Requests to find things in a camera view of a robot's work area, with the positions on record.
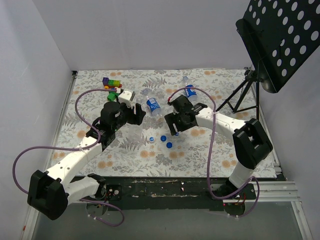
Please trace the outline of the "blue bottle cap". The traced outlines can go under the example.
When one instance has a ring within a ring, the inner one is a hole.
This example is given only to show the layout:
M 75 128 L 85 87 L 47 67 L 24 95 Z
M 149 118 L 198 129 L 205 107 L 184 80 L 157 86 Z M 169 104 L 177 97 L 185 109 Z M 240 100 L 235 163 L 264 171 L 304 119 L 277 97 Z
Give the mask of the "blue bottle cap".
M 160 137 L 160 140 L 161 140 L 162 142 L 165 142 L 165 141 L 167 140 L 167 137 L 166 137 L 165 135 L 162 135 L 162 136 Z
M 173 144 L 172 144 L 171 142 L 168 142 L 168 143 L 166 144 L 166 147 L 167 147 L 168 149 L 170 149 L 170 148 L 173 147 Z

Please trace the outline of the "Pepsi bottle blue label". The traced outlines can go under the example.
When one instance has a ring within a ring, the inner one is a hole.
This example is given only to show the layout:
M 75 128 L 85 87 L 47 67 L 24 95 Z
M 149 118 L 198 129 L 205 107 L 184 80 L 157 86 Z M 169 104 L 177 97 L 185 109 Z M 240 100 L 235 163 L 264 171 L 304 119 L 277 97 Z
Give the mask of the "Pepsi bottle blue label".
M 193 89 L 193 81 L 187 76 L 184 76 L 182 78 L 182 86 L 185 87 L 184 94 L 188 98 L 188 100 L 190 102 L 196 102 L 198 100 L 198 95 L 196 93 L 196 90 Z

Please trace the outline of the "clear unlabelled plastic bottle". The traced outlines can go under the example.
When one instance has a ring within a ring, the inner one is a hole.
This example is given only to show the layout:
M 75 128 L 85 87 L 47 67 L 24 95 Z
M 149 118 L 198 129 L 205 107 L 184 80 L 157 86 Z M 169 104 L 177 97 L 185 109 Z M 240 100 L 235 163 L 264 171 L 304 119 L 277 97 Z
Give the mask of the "clear unlabelled plastic bottle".
M 133 151 L 145 146 L 147 142 L 143 134 L 143 128 L 139 125 L 130 125 L 125 139 L 127 148 Z

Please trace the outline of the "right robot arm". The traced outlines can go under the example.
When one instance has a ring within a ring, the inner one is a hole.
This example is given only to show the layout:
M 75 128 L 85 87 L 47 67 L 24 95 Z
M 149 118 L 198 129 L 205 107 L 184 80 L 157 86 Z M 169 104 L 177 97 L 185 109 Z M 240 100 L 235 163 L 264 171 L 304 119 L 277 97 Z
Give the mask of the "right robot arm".
M 192 104 L 180 95 L 168 102 L 173 112 L 165 115 L 171 135 L 193 127 L 202 127 L 219 133 L 233 141 L 237 164 L 227 181 L 218 189 L 209 189 L 213 199 L 237 199 L 245 192 L 245 186 L 254 179 L 257 165 L 273 150 L 273 145 L 258 119 L 249 121 L 235 119 L 215 112 L 206 104 Z

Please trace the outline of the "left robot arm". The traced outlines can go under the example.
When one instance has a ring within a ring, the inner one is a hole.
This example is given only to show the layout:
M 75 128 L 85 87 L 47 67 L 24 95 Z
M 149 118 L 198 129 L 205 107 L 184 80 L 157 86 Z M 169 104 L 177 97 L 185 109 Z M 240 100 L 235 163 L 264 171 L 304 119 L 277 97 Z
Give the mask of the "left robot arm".
M 124 102 L 105 103 L 100 117 L 93 121 L 75 151 L 46 171 L 36 170 L 31 175 L 27 203 L 50 220 L 56 220 L 68 205 L 84 197 L 103 199 L 107 193 L 103 177 L 91 173 L 78 181 L 73 178 L 115 140 L 116 131 L 125 124 L 139 126 L 145 115 L 139 103 L 133 107 Z

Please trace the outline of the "Pocari Sweat labelled bottle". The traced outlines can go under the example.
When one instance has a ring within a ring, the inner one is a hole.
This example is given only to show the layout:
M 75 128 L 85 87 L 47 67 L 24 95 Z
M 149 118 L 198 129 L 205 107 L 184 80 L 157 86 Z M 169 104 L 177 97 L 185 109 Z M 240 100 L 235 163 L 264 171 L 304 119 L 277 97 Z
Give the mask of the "Pocari Sweat labelled bottle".
M 148 109 L 150 110 L 150 114 L 153 117 L 159 117 L 162 115 L 162 108 L 160 104 L 158 103 L 158 100 L 153 95 L 147 95 L 146 96 L 146 105 Z

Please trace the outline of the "green blue toy figure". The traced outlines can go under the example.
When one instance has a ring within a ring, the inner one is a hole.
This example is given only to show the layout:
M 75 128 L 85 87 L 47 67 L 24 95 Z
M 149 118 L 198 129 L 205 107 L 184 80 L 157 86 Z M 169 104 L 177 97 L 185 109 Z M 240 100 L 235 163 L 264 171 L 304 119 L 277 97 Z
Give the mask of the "green blue toy figure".
M 123 90 L 121 88 L 110 88 L 109 89 L 109 94 L 107 96 L 107 100 L 109 102 L 114 102 L 117 101 L 119 95 L 123 92 Z

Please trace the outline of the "colourful toy block train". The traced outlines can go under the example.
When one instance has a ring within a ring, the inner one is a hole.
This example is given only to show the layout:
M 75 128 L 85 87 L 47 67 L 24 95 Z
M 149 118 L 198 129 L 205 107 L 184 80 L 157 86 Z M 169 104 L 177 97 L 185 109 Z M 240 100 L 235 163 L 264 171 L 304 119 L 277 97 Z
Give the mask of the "colourful toy block train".
M 105 89 L 115 89 L 123 86 L 119 80 L 109 79 L 108 77 L 102 79 L 102 84 Z

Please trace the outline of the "black music stand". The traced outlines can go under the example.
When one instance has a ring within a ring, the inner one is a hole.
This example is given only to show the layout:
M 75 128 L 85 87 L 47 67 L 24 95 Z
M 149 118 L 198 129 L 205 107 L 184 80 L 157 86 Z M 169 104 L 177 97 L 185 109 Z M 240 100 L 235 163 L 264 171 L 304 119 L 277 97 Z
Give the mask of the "black music stand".
M 268 93 L 278 93 L 320 45 L 318 0 L 252 0 L 236 23 L 254 69 L 218 107 L 229 105 L 233 113 L 252 84 Z M 240 92 L 235 106 L 231 99 Z

